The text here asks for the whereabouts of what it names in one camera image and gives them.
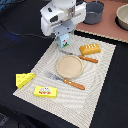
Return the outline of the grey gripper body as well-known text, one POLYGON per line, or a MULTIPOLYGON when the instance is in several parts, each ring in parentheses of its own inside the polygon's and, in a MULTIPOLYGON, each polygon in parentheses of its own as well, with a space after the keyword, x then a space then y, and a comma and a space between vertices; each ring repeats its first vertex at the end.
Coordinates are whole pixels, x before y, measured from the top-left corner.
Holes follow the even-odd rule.
POLYGON ((45 36, 55 33, 61 36, 74 29, 74 26, 85 19, 84 5, 73 6, 69 10, 47 5, 40 10, 41 30, 45 36))

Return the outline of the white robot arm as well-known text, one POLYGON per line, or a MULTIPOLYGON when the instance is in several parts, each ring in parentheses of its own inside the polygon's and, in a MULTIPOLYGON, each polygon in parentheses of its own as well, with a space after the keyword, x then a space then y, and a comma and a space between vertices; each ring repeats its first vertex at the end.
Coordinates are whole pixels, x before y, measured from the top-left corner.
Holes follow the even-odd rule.
POLYGON ((86 17, 83 0, 51 0, 41 10, 41 30, 45 36, 57 37, 74 30, 86 17))

